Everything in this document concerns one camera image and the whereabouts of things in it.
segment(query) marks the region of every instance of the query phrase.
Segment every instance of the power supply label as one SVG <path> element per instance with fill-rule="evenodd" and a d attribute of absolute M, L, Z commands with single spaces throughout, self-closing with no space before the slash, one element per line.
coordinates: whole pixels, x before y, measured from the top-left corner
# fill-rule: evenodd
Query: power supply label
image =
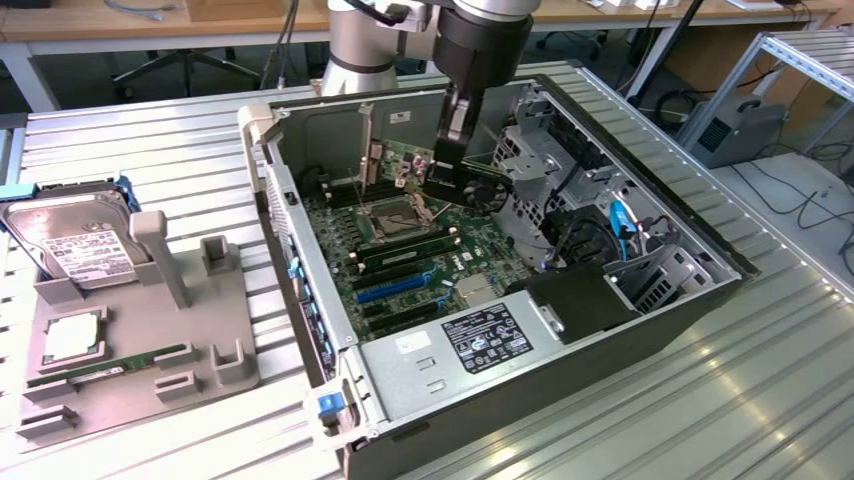
<path fill-rule="evenodd" d="M 480 373 L 534 350 L 503 303 L 442 324 L 468 373 Z"/>
<path fill-rule="evenodd" d="M 133 271 L 133 263 L 112 230 L 49 238 L 43 242 L 53 260 L 75 282 Z"/>

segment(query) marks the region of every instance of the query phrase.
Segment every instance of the slotted aluminum surface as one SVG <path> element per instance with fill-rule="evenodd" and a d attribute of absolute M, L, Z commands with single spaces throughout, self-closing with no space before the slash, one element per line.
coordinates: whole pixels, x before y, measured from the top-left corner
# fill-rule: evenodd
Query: slotted aluminum surface
<path fill-rule="evenodd" d="M 850 476 L 854 314 L 846 294 L 587 71 L 552 63 L 520 73 L 548 74 L 595 112 L 763 275 L 660 354 L 406 478 Z M 436 82 L 442 77 L 419 76 L 402 84 Z M 169 217 L 173 250 L 212 232 L 243 246 L 264 384 L 27 456 L 11 453 L 16 349 L 32 301 L 31 266 L 12 251 L 0 280 L 0 327 L 8 327 L 0 333 L 0 478 L 340 476 L 334 455 L 311 445 L 300 408 L 307 381 L 249 208 L 235 125 L 240 105 L 312 93 L 265 93 L 31 117 L 24 181 L 93 178 L 121 168 L 144 207 Z"/>
<path fill-rule="evenodd" d="M 854 36 L 845 30 L 766 34 L 762 49 L 854 102 Z"/>

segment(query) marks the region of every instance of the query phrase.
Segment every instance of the motherboard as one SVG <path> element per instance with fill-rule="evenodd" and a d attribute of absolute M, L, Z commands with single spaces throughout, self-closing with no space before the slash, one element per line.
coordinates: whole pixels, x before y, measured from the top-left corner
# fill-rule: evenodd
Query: motherboard
<path fill-rule="evenodd" d="M 503 295 L 531 275 L 490 214 L 424 196 L 431 152 L 375 144 L 378 181 L 324 185 L 306 199 L 338 293 L 363 341 Z"/>

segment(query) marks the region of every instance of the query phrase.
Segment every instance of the hard drive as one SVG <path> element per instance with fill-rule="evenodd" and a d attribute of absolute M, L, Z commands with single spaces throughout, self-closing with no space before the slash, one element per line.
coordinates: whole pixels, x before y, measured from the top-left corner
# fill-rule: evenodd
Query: hard drive
<path fill-rule="evenodd" d="M 51 279 L 83 289 L 136 280 L 151 261 L 129 234 L 139 211 L 125 177 L 73 185 L 0 187 L 0 222 Z"/>

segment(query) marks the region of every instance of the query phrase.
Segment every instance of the black robot arm segment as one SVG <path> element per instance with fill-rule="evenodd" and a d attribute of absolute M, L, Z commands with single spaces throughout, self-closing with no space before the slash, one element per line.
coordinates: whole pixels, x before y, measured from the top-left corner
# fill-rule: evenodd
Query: black robot arm segment
<path fill-rule="evenodd" d="M 427 171 L 424 193 L 460 205 L 472 206 L 466 189 L 499 193 L 498 178 L 484 178 L 483 169 L 463 163 L 475 130 L 486 89 L 506 84 L 519 65 L 524 42 L 534 24 L 530 15 L 506 22 L 486 20 L 460 10 L 443 9 L 434 46 L 434 62 L 450 77 L 434 162 Z"/>

